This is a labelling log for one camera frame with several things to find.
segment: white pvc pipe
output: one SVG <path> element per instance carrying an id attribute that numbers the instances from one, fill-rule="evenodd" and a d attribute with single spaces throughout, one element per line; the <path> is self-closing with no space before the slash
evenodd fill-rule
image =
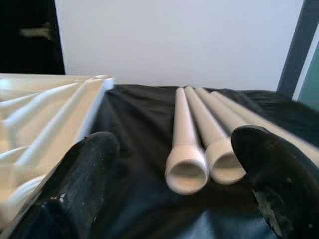
<path id="1" fill-rule="evenodd" d="M 270 132 L 286 139 L 290 143 L 299 148 L 317 167 L 319 167 L 319 149 L 312 144 L 298 138 L 285 129 L 271 123 L 258 114 L 250 111 L 249 109 L 241 106 L 240 104 L 232 101 L 231 99 L 223 96 L 218 92 L 213 92 L 211 95 L 218 98 L 226 107 L 231 109 L 237 115 L 241 116 L 248 124 L 261 126 L 269 130 Z"/>
<path id="2" fill-rule="evenodd" d="M 196 92 L 210 108 L 213 115 L 222 123 L 229 134 L 231 134 L 234 129 L 247 125 L 247 122 L 245 122 L 244 119 L 225 107 L 219 99 L 210 95 L 203 88 L 196 88 Z"/>
<path id="3" fill-rule="evenodd" d="M 189 195 L 205 186 L 208 166 L 198 146 L 195 127 L 183 88 L 176 91 L 172 150 L 167 158 L 165 178 L 174 192 Z"/>
<path id="4" fill-rule="evenodd" d="M 246 172 L 233 152 L 229 137 L 193 88 L 186 87 L 185 92 L 206 148 L 211 177 L 221 184 L 238 182 Z"/>

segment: pvc pipe end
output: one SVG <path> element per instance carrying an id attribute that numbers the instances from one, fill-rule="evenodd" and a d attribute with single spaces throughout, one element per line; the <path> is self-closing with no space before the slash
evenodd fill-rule
<path id="1" fill-rule="evenodd" d="M 217 183 L 233 184 L 246 175 L 234 154 L 230 138 L 212 143 L 206 150 L 206 156 L 210 175 Z"/>
<path id="2" fill-rule="evenodd" d="M 168 187 L 182 195 L 202 189 L 209 177 L 204 152 L 195 145 L 177 145 L 167 158 L 165 178 Z"/>

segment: white plastic tray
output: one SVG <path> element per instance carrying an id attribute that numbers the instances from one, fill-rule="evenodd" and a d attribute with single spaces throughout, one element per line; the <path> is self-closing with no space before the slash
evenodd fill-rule
<path id="1" fill-rule="evenodd" d="M 0 229 L 89 133 L 113 78 L 0 74 Z"/>

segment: pipe opening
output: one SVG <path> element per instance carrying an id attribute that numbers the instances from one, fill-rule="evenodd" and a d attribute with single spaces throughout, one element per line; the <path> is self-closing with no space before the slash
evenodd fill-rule
<path id="1" fill-rule="evenodd" d="M 181 162 L 171 169 L 166 180 L 176 191 L 188 194 L 201 189 L 206 184 L 207 178 L 206 173 L 198 165 Z"/>
<path id="2" fill-rule="evenodd" d="M 246 174 L 233 153 L 220 156 L 214 163 L 211 172 L 214 180 L 222 184 L 238 182 Z"/>

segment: dark door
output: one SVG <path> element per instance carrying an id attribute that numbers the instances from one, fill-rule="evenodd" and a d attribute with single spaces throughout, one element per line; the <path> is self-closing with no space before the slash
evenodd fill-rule
<path id="1" fill-rule="evenodd" d="M 0 1 L 0 72 L 64 74 L 54 0 Z"/>

